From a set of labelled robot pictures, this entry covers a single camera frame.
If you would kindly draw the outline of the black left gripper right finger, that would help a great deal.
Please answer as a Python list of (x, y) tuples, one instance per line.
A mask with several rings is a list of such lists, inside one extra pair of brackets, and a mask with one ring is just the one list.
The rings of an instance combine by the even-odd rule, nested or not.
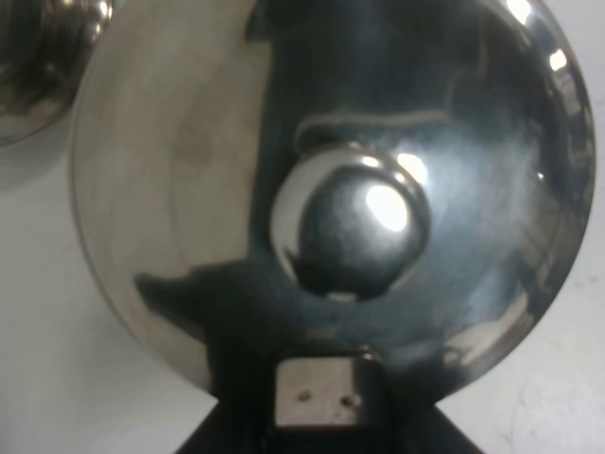
[(478, 454), (478, 448), (436, 406), (410, 407), (389, 396), (378, 453)]

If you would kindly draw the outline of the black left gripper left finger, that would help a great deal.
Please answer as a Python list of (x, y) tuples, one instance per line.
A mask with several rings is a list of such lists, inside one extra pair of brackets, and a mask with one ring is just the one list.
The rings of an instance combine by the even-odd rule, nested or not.
[(278, 453), (268, 405), (219, 402), (177, 450), (178, 454)]

